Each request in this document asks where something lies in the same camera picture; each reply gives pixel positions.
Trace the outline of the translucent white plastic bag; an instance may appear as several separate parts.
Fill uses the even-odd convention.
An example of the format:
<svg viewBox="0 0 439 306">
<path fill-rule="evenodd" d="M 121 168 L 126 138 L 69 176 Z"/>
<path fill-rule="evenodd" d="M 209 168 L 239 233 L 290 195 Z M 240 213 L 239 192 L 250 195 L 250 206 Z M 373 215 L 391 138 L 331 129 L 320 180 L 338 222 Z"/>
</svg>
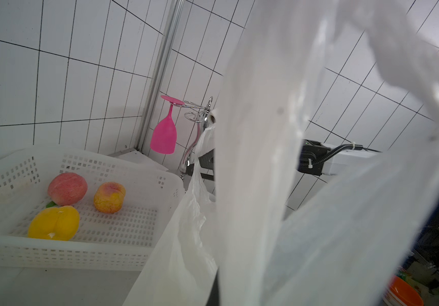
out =
<svg viewBox="0 0 439 306">
<path fill-rule="evenodd" d="M 354 164 L 301 159 L 324 61 L 361 28 L 434 130 Z M 439 55 L 399 1 L 261 1 L 230 59 L 216 200 L 193 178 L 126 305 L 369 305 L 439 198 Z"/>
</svg>

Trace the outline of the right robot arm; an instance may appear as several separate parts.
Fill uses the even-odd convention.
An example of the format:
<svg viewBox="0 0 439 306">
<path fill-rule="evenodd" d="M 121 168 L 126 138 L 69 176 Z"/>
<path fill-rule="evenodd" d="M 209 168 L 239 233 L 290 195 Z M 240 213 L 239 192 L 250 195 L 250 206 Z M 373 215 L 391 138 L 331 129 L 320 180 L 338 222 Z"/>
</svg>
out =
<svg viewBox="0 0 439 306">
<path fill-rule="evenodd" d="M 366 148 L 359 144 L 351 143 L 335 146 L 315 140 L 304 140 L 296 169 L 299 173 L 314 176 L 335 176 L 339 175 L 346 167 L 359 164 L 379 153 L 378 150 Z M 214 169 L 213 141 L 205 143 L 205 151 L 201 151 L 196 147 L 195 151 L 188 150 L 186 152 L 179 166 L 180 176 L 193 175 L 196 161 L 203 169 Z"/>
</svg>

